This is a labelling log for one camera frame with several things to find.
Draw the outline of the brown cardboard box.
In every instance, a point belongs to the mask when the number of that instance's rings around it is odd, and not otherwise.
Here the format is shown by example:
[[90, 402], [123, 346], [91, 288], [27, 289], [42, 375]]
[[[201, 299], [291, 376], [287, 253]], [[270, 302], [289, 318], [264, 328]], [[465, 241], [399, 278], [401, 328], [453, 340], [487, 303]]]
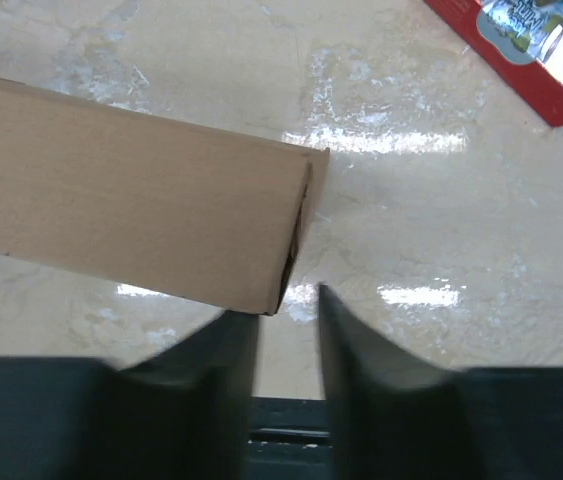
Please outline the brown cardboard box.
[[0, 79], [0, 255], [271, 315], [329, 157]]

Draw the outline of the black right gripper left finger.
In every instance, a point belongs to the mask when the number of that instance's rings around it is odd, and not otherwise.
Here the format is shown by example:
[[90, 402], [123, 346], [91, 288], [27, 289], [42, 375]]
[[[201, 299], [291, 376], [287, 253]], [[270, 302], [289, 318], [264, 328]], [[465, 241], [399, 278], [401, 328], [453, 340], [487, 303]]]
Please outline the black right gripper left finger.
[[0, 356], [0, 479], [238, 479], [260, 319], [225, 311], [131, 367]]

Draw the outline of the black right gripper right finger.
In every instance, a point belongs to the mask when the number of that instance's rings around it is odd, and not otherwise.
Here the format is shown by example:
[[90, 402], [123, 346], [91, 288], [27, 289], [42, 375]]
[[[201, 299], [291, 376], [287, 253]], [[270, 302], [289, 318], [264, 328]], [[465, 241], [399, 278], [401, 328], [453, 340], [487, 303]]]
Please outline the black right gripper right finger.
[[317, 325], [336, 478], [563, 479], [563, 367], [437, 367], [327, 286]]

